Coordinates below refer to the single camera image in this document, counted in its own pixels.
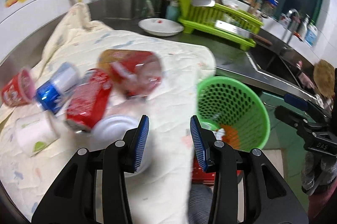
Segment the grey gloved hand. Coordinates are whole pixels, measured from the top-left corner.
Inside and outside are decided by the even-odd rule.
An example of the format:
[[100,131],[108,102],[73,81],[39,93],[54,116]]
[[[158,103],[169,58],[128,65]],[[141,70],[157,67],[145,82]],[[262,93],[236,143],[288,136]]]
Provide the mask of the grey gloved hand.
[[301,180],[308,196],[325,192],[336,180],[336,157],[306,152]]

